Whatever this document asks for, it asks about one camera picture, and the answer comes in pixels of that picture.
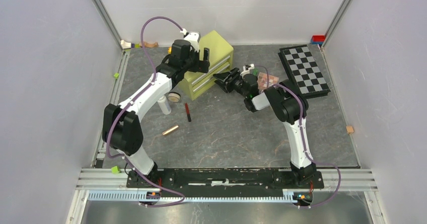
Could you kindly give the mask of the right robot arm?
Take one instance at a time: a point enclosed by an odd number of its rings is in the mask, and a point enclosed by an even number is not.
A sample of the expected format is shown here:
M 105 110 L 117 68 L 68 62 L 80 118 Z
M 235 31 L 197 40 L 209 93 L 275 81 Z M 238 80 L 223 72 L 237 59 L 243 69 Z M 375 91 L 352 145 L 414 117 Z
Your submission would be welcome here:
M 276 118 L 283 123 L 291 148 L 291 182 L 303 188 L 317 172 L 311 155 L 306 133 L 308 102 L 299 88 L 285 80 L 267 87 L 258 88 L 257 77 L 242 75 L 238 68 L 213 75 L 215 83 L 226 93 L 237 92 L 244 97 L 246 108 L 251 112 L 271 107 Z

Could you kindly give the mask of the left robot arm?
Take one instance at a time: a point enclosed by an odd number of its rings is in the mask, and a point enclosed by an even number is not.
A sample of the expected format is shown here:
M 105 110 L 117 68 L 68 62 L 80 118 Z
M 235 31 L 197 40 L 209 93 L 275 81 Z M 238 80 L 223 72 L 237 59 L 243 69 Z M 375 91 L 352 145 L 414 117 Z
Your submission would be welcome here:
M 170 54 L 137 92 L 120 104 L 108 104 L 104 109 L 102 139 L 107 145 L 106 155 L 112 156 L 111 148 L 117 150 L 139 174 L 139 181 L 145 187 L 157 184 L 158 173 L 157 164 L 144 150 L 140 122 L 154 104 L 184 79 L 186 72 L 207 73 L 209 55 L 209 48 L 198 51 L 188 40 L 175 40 Z

